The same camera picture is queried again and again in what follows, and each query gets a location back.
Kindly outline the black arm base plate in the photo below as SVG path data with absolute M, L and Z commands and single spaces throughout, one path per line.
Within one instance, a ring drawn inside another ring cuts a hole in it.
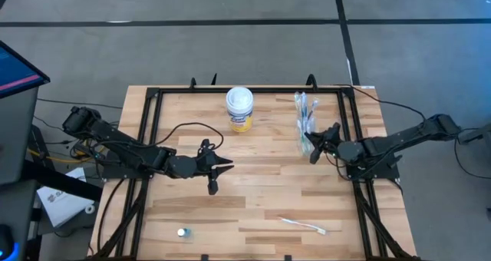
M 397 169 L 399 157 L 394 155 L 385 157 L 374 169 L 360 169 L 356 166 L 348 165 L 347 175 L 350 180 L 367 180 L 367 179 L 388 179 L 395 180 L 400 177 Z
M 136 170 L 127 167 L 120 161 L 119 157 L 111 151 L 107 154 L 105 159 L 100 159 L 98 164 L 104 168 L 102 172 L 102 177 L 104 179 L 146 179 L 153 177 L 153 173 L 150 171 Z

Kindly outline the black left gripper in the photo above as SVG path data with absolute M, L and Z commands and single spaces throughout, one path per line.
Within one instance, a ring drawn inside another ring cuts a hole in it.
M 215 165 L 232 164 L 233 161 L 224 157 L 215 155 L 213 148 L 215 144 L 211 144 L 209 139 L 204 139 L 196 156 L 197 170 L 200 176 L 208 177 L 208 193 L 215 195 L 218 192 L 217 178 L 220 174 L 232 169 L 234 166 L 216 167 Z

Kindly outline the yellow white Lysol wipes canister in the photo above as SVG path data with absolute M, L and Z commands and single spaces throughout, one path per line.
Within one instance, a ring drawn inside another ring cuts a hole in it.
M 234 87 L 226 94 L 229 124 L 235 132 L 246 132 L 252 127 L 254 97 L 245 87 Z

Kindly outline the black metal table frame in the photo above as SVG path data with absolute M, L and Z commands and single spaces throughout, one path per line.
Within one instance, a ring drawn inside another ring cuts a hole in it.
M 251 86 L 252 128 L 229 124 L 225 85 L 130 86 L 119 128 L 150 144 L 195 155 L 203 139 L 235 166 L 218 180 L 108 180 L 91 240 L 93 261 L 422 261 L 398 179 L 350 180 L 334 159 L 310 164 L 298 149 L 294 94 L 317 98 L 318 126 L 341 124 L 344 140 L 385 135 L 372 88 Z M 327 230 L 285 223 L 283 217 Z M 191 229 L 188 238 L 180 228 Z

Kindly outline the black desk beam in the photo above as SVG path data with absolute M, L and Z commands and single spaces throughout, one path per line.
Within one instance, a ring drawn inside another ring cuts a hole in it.
M 36 180 L 42 186 L 97 202 L 103 192 L 100 187 L 88 183 L 84 177 L 70 177 L 30 160 L 24 161 L 21 178 L 23 180 Z

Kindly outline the grey cabinet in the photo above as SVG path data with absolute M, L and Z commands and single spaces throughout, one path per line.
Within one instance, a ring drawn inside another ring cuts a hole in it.
M 21 178 L 38 89 L 0 99 L 0 186 Z

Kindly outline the clear acrylic holder box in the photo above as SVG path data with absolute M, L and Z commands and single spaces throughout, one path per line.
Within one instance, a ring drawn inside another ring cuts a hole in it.
M 316 119 L 316 117 L 314 115 L 312 116 L 311 119 L 309 119 L 309 122 L 310 122 L 310 132 L 309 133 L 317 132 L 318 131 L 318 128 L 317 128 L 317 119 Z M 300 143 L 299 143 L 299 132 L 298 132 L 298 149 L 301 152 Z

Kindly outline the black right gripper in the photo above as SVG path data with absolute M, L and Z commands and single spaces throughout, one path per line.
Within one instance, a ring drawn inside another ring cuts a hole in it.
M 322 153 L 336 154 L 338 145 L 341 143 L 339 123 L 334 123 L 332 127 L 321 133 L 305 133 L 305 136 L 311 142 L 314 150 L 311 152 L 309 162 L 316 164 Z

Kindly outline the white paper booklet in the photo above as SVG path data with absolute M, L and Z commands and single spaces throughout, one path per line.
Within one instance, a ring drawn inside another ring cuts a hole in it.
M 85 212 L 86 206 L 94 205 L 93 200 L 74 196 L 50 187 L 37 189 L 37 194 L 53 227 L 65 224 L 74 216 Z

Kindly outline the grey stand foot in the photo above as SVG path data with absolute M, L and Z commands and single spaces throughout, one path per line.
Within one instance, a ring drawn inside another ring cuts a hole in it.
M 469 133 L 461 134 L 458 137 L 460 144 L 468 144 L 475 140 L 484 140 L 488 147 L 491 147 L 491 123 L 471 130 Z

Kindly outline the blue screen monitor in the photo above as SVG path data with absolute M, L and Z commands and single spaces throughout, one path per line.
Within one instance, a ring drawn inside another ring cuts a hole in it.
M 0 40 L 0 99 L 50 82 L 44 72 Z

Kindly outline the black mouse blue glow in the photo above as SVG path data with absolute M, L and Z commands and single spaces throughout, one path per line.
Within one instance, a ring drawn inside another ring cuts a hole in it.
M 18 244 L 14 240 L 11 228 L 0 224 L 0 261 L 12 261 L 17 255 Z

